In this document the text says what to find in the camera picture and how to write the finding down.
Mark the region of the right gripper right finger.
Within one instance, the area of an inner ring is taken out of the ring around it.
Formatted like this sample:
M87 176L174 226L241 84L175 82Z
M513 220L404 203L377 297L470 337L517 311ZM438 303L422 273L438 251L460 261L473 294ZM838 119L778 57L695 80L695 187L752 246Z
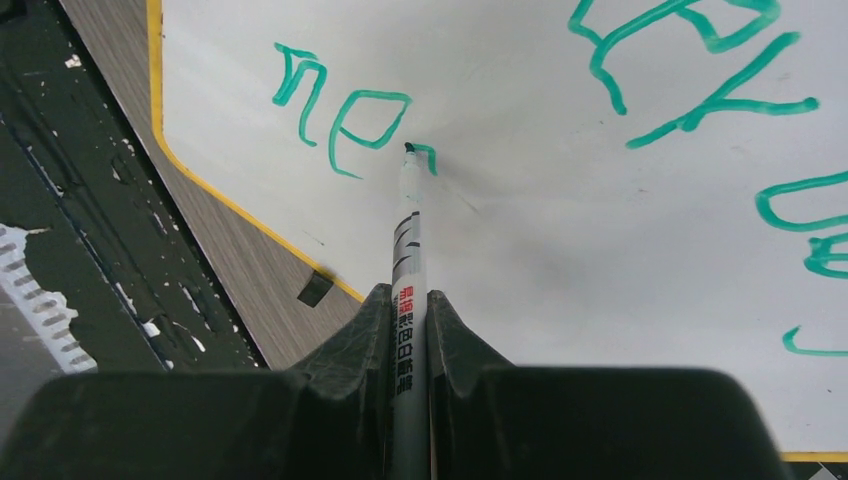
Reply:
M441 479L788 479L753 401L696 368L520 367L446 295L426 317Z

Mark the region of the green whiteboard marker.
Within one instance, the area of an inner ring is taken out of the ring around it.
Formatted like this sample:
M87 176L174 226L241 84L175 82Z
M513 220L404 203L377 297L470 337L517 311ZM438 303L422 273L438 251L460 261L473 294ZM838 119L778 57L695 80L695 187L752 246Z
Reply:
M431 463L425 327L427 292L420 192L421 174L426 168L421 165L422 157L414 144L407 142L404 149L399 220L393 234L394 393L387 477L428 479Z

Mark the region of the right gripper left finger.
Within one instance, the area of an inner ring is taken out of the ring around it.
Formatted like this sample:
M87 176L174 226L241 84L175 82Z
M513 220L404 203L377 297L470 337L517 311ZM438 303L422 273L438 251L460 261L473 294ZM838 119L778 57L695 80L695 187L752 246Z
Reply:
M5 479L382 479L390 288L283 371L97 373L46 383Z

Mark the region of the yellow framed whiteboard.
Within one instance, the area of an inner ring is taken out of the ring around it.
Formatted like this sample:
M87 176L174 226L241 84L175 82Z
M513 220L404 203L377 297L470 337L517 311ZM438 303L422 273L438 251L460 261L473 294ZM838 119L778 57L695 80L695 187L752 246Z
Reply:
M152 1L153 129L338 285L428 285L519 364L709 367L847 457L843 1Z

